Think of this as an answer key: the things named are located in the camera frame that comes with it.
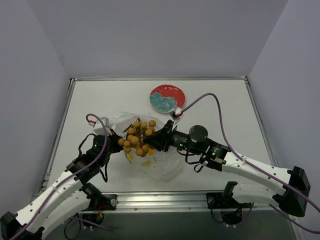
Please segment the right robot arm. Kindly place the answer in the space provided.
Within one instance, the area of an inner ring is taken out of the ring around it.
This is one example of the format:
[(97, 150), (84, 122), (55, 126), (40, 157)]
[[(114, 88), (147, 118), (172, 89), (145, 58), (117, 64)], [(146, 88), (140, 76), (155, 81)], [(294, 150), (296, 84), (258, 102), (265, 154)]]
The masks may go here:
[(235, 181), (228, 182), (222, 193), (223, 203), (227, 206), (260, 203), (274, 205), (295, 217), (305, 216), (311, 185), (306, 172), (298, 166), (281, 168), (240, 156), (228, 146), (209, 139), (205, 127), (194, 125), (186, 134), (177, 131), (172, 120), (143, 141), (157, 151), (167, 152), (170, 147), (175, 147), (185, 151), (186, 155), (199, 156), (199, 160), (193, 162), (197, 173), (207, 167), (256, 183), (244, 186)]

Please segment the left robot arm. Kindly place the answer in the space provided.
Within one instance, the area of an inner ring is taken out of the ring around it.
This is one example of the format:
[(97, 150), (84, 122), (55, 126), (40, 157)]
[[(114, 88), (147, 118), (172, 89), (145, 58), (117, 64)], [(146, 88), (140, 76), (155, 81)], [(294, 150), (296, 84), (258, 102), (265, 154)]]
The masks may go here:
[(98, 211), (110, 204), (90, 179), (98, 175), (113, 153), (123, 148), (120, 136), (96, 135), (92, 147), (74, 159), (60, 177), (33, 202), (16, 213), (0, 218), (1, 237), (5, 240), (43, 240), (76, 213)]

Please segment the fake longan fruit bunch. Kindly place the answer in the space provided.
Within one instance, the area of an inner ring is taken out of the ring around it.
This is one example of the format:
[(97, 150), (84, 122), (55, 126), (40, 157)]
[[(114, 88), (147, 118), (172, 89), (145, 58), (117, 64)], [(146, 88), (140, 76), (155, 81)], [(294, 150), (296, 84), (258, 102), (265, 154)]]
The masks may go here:
[(140, 118), (137, 118), (122, 132), (125, 133), (125, 136), (121, 137), (117, 143), (126, 154), (134, 151), (138, 157), (152, 156), (155, 150), (145, 143), (145, 138), (155, 133), (156, 125), (157, 122), (154, 119), (143, 122)]

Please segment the white printed plastic bag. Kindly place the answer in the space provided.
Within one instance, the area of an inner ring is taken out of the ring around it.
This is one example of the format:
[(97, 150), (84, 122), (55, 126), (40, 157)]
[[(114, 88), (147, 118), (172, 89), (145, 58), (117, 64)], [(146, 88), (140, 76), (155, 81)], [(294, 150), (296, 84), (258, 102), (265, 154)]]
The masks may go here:
[[(150, 120), (155, 120), (155, 131), (160, 130), (164, 126), (164, 123), (161, 120), (153, 116), (120, 112), (111, 118), (111, 129), (118, 136), (123, 138), (126, 135), (123, 131), (132, 122), (135, 122), (137, 118), (140, 118), (143, 122), (147, 123)], [(137, 156), (134, 150), (129, 154), (122, 150), (122, 155), (136, 170), (148, 174), (161, 182), (168, 182), (182, 170), (183, 166), (180, 162), (182, 156), (175, 152), (175, 150), (169, 150), (168, 152), (154, 150), (155, 152), (153, 155), (147, 155), (146, 157)]]

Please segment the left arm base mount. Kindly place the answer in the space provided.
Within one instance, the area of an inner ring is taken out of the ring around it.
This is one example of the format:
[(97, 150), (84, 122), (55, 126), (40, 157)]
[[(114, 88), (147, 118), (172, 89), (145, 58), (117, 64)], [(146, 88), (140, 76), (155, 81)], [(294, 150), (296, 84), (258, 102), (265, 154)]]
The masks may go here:
[(114, 211), (116, 210), (117, 204), (118, 196), (116, 194), (94, 196), (93, 199), (90, 200), (89, 206), (83, 210), (86, 213), (82, 213), (81, 215), (82, 219), (90, 223), (84, 221), (83, 224), (87, 227), (94, 227), (93, 223), (101, 226), (105, 218), (103, 211)]

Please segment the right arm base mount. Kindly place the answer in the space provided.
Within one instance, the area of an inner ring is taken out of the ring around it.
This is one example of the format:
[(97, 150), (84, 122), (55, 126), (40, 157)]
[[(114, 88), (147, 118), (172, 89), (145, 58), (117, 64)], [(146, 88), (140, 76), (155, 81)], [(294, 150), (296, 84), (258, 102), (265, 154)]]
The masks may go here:
[(238, 203), (233, 198), (223, 198), (222, 192), (206, 193), (207, 208), (210, 215), (218, 224), (224, 224), (227, 228), (236, 228), (251, 213), (254, 204)]

